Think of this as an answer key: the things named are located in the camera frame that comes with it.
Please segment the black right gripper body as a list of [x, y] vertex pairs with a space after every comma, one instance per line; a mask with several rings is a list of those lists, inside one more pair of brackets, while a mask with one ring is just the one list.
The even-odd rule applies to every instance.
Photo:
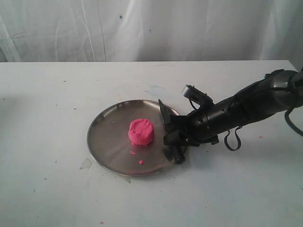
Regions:
[[219, 108], [199, 108], [182, 116], [182, 133], [188, 145], [219, 142]]

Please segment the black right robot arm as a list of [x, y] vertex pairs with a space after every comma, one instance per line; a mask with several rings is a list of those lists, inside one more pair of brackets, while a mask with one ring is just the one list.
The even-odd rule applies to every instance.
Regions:
[[275, 70], [216, 104], [207, 94], [191, 85], [184, 87], [182, 95], [200, 107], [187, 115], [171, 115], [164, 104], [159, 103], [167, 132], [164, 144], [198, 146], [217, 143], [218, 134], [301, 107], [303, 73]]

